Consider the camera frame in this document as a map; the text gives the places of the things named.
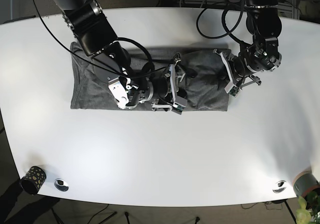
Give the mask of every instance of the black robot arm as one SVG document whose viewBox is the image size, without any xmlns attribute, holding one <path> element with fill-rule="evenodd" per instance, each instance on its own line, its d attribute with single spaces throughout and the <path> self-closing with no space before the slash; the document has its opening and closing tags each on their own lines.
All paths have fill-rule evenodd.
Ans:
<svg viewBox="0 0 320 224">
<path fill-rule="evenodd" d="M 121 47 L 120 40 L 97 0 L 54 0 L 62 10 L 68 27 L 83 48 L 88 57 L 92 58 L 94 72 L 103 82 L 108 84 L 115 102 L 121 109 L 135 108 L 139 102 L 151 99 L 151 82 L 145 77 L 130 78 L 137 73 L 130 67 L 131 58 Z M 154 71 L 154 65 L 149 62 L 139 72 L 139 75 Z"/>
<path fill-rule="evenodd" d="M 137 73 L 130 67 L 131 58 L 119 44 L 119 38 L 107 21 L 98 1 L 54 1 L 62 10 L 67 25 L 78 39 L 85 54 L 92 58 L 96 76 L 108 84 L 118 107 L 132 109 L 139 103 L 149 101 L 153 96 L 152 83 L 146 77 L 132 78 Z M 245 1 L 246 24 L 253 36 L 253 44 L 239 42 L 241 49 L 238 57 L 221 54 L 230 78 L 230 83 L 225 90 L 233 96 L 251 83 L 260 85 L 260 79 L 253 74 L 265 70 L 273 71 L 281 62 L 281 55 L 277 48 L 282 26 L 276 8 L 277 0 Z M 138 76 L 154 69 L 152 61 L 149 61 Z M 251 79 L 249 83 L 245 83 L 247 77 Z M 172 98 L 171 106 L 177 106 L 181 112 L 184 105 L 182 107 L 175 105 Z"/>
</svg>

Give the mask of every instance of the white table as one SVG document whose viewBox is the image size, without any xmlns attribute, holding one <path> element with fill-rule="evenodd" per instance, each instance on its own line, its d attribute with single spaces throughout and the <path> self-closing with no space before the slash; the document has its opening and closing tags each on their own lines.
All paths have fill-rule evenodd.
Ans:
<svg viewBox="0 0 320 224">
<path fill-rule="evenodd" d="M 238 45 L 210 41 L 196 30 L 200 9 L 124 8 L 104 11 L 118 36 L 146 47 Z M 207 35 L 222 34 L 221 11 L 200 20 Z M 237 12 L 227 16 L 228 26 Z M 61 15 L 44 18 L 66 46 L 74 40 Z M 320 143 L 320 26 L 281 19 L 282 64 L 260 73 L 230 98 L 227 112 L 71 110 L 71 56 L 38 18 L 0 26 L 0 107 L 20 177 L 32 165 L 47 181 L 40 194 L 137 206 L 217 206 L 294 197 L 291 182 L 315 164 Z M 251 42 L 245 18 L 236 36 Z M 132 48 L 122 43 L 124 48 Z M 65 193 L 53 182 L 64 179 Z"/>
</svg>

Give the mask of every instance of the patterned cup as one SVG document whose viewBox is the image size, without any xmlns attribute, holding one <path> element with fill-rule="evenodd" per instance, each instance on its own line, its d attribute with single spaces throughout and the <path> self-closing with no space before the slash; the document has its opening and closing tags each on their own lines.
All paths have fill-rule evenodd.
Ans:
<svg viewBox="0 0 320 224">
<path fill-rule="evenodd" d="M 47 176 L 44 170 L 37 166 L 33 166 L 20 180 L 20 185 L 26 193 L 35 195 L 39 192 L 46 178 Z"/>
</svg>

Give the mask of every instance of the person's leg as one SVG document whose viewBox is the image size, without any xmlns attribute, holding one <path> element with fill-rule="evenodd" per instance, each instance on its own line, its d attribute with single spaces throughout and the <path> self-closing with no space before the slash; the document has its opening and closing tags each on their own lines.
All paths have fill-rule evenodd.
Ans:
<svg viewBox="0 0 320 224">
<path fill-rule="evenodd" d="M 12 208 L 14 208 L 18 196 L 22 193 L 20 180 L 12 183 L 6 192 L 0 197 L 0 223 L 4 223 Z"/>
<path fill-rule="evenodd" d="M 59 201 L 60 198 L 44 197 L 37 202 L 26 205 L 4 224 L 32 224 Z"/>
</svg>

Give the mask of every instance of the black cable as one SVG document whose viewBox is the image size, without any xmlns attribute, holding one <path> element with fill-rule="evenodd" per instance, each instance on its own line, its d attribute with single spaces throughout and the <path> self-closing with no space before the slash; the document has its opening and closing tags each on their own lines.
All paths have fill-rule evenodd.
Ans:
<svg viewBox="0 0 320 224">
<path fill-rule="evenodd" d="M 219 39 L 219 38 L 223 38 L 223 37 L 226 37 L 228 35 L 230 35 L 237 27 L 238 25 L 240 24 L 241 22 L 241 19 L 242 19 L 242 16 L 243 16 L 243 13 L 244 13 L 244 9 L 245 9 L 245 3 L 244 3 L 245 0 L 241 0 L 241 10 L 240 10 L 240 15 L 239 15 L 239 18 L 236 22 L 236 24 L 234 25 L 234 27 L 229 31 L 229 32 L 226 32 L 225 34 L 223 35 L 219 35 L 219 36 L 207 36 L 205 34 L 203 34 L 200 29 L 199 29 L 199 19 L 201 17 L 201 15 L 207 10 L 207 8 L 203 9 L 198 18 L 196 19 L 196 29 L 198 30 L 199 34 L 202 36 L 202 37 L 205 37 L 205 38 L 208 38 L 208 39 Z"/>
<path fill-rule="evenodd" d="M 253 208 L 253 207 L 254 207 L 255 205 L 257 205 L 257 204 L 259 204 L 259 203 L 255 203 L 255 204 L 251 205 L 251 206 L 248 207 L 248 208 L 244 208 L 243 204 L 241 204 L 241 208 L 244 209 L 244 210 L 248 210 L 248 209 Z M 268 205 L 270 205 L 270 202 L 264 202 L 265 209 L 268 210 L 268 211 L 273 211 L 273 210 L 281 211 L 281 210 L 283 209 L 282 204 L 281 204 L 281 208 L 280 208 L 280 209 L 277 209 L 277 208 L 271 208 L 271 209 L 269 209 L 269 208 L 268 208 Z"/>
<path fill-rule="evenodd" d="M 225 18 L 229 10 L 230 10 L 230 5 L 228 5 L 228 6 L 223 10 L 222 15 L 221 15 L 222 26 L 223 26 L 223 28 L 224 28 L 224 30 L 225 30 L 226 32 L 230 32 L 230 30 L 228 29 L 228 27 L 227 27 L 227 25 L 226 25 L 227 23 L 226 23 L 226 18 Z M 238 38 L 237 38 L 236 36 L 234 36 L 232 33 L 230 33 L 229 36 L 230 36 L 230 38 L 232 38 L 235 42 L 237 42 L 237 43 L 240 44 L 240 45 L 243 44 L 243 45 L 245 45 L 246 47 L 250 46 L 250 44 L 244 42 L 243 40 L 238 39 Z"/>
<path fill-rule="evenodd" d="M 52 214 L 54 216 L 54 219 L 56 220 L 56 222 L 58 224 L 64 224 L 64 222 L 61 220 L 61 218 L 57 215 L 57 213 L 55 213 L 54 209 L 51 208 Z"/>
<path fill-rule="evenodd" d="M 68 51 L 69 53 L 73 54 L 74 56 L 80 58 L 81 60 L 83 60 L 83 61 L 85 61 L 85 62 L 87 62 L 87 63 L 89 63 L 89 64 L 91 64 L 91 65 L 93 65 L 93 66 L 102 68 L 102 69 L 104 69 L 104 70 L 106 70 L 106 71 L 108 71 L 108 72 L 110 72 L 110 73 L 114 73 L 114 74 L 116 74 L 116 75 L 119 75 L 120 77 L 125 77 L 125 78 L 142 78 L 142 77 L 149 76 L 149 75 L 151 75 L 151 74 L 153 74 L 153 73 L 155 73 L 155 72 L 157 72 L 157 71 L 162 70 L 162 69 L 165 68 L 165 67 L 162 67 L 162 68 L 156 69 L 156 70 L 154 70 L 154 71 L 152 71 L 152 72 L 149 72 L 149 73 L 146 73 L 146 74 L 143 74 L 143 75 L 129 76 L 129 75 L 124 75 L 124 74 L 122 74 L 122 73 L 117 72 L 117 71 L 116 71 L 114 68 L 112 68 L 111 66 L 109 66 L 109 65 L 107 65 L 106 63 L 103 63 L 103 62 L 101 62 L 101 61 L 99 61 L 99 60 L 97 60 L 97 59 L 96 59 L 97 62 L 99 62 L 99 63 L 107 66 L 108 68 L 112 69 L 113 71 L 111 71 L 111 70 L 109 70 L 109 69 L 106 69 L 106 68 L 103 68 L 103 67 L 100 67 L 99 65 L 96 65 L 96 64 L 94 64 L 94 63 L 92 63 L 92 62 L 90 62 L 90 61 L 87 61 L 86 59 L 80 57 L 79 55 L 75 54 L 74 52 L 72 52 L 71 50 L 69 50 L 67 47 L 65 47 L 65 46 L 54 36 L 54 34 L 50 31 L 50 29 L 47 27 L 47 25 L 45 24 L 44 20 L 42 19 L 41 15 L 40 15 L 40 12 L 39 12 L 39 10 L 38 10 L 38 7 L 37 7 L 37 5 L 36 5 L 36 3 L 35 3 L 35 0 L 32 0 L 32 1 L 33 1 L 34 7 L 35 7 L 35 9 L 36 9 L 36 12 L 37 12 L 37 14 L 38 14 L 38 16 L 39 16 L 42 24 L 43 24 L 44 27 L 47 29 L 47 31 L 49 32 L 49 34 L 50 34 L 50 35 L 55 39 L 55 41 L 56 41 L 58 44 L 60 44 L 66 51 Z M 135 42 L 135 43 L 133 43 L 133 44 L 134 44 L 135 46 L 137 46 L 136 44 L 138 44 L 139 46 L 143 47 L 142 45 L 140 45 L 140 44 L 137 43 L 137 42 Z"/>
<path fill-rule="evenodd" d="M 283 209 L 282 203 L 280 204 L 281 205 L 280 209 L 278 209 L 278 208 L 268 208 L 268 205 L 271 205 L 271 204 L 272 204 L 272 202 L 265 202 L 264 203 L 265 209 L 267 209 L 268 211 L 273 211 L 273 210 L 281 211 Z"/>
<path fill-rule="evenodd" d="M 105 209 L 107 209 L 109 207 L 109 204 L 105 207 L 105 208 L 103 208 L 101 211 L 99 211 L 99 212 L 97 212 L 96 214 L 94 214 L 91 218 L 90 218 L 90 220 L 89 220 L 89 222 L 87 223 L 87 224 L 89 224 L 90 222 L 91 222 L 91 220 L 96 216 L 96 215 L 98 215 L 99 213 L 101 213 L 101 212 L 103 212 Z"/>
<path fill-rule="evenodd" d="M 301 9 L 298 6 L 293 5 L 292 3 L 290 3 L 289 1 L 285 1 L 285 3 L 291 4 L 292 7 L 298 9 L 300 11 L 300 14 L 302 14 Z"/>
<path fill-rule="evenodd" d="M 290 215 L 291 215 L 291 217 L 292 217 L 292 219 L 293 219 L 294 223 L 297 223 L 297 221 L 296 221 L 296 217 L 295 217 L 295 216 L 294 216 L 294 214 L 292 213 L 291 208 L 289 207 L 289 205 L 288 205 L 288 203 L 287 203 L 287 201 L 286 201 L 286 200 L 285 200 L 284 204 L 286 205 L 286 208 L 288 208 L 288 211 L 289 211 L 289 213 L 290 213 Z"/>
<path fill-rule="evenodd" d="M 255 204 L 253 204 L 252 206 L 250 206 L 250 207 L 248 207 L 248 208 L 244 208 L 243 207 L 243 204 L 241 204 L 241 208 L 242 209 L 244 209 L 244 210 L 248 210 L 248 209 L 251 209 L 251 208 L 253 208 L 255 205 L 257 205 L 258 203 L 255 203 Z"/>
</svg>

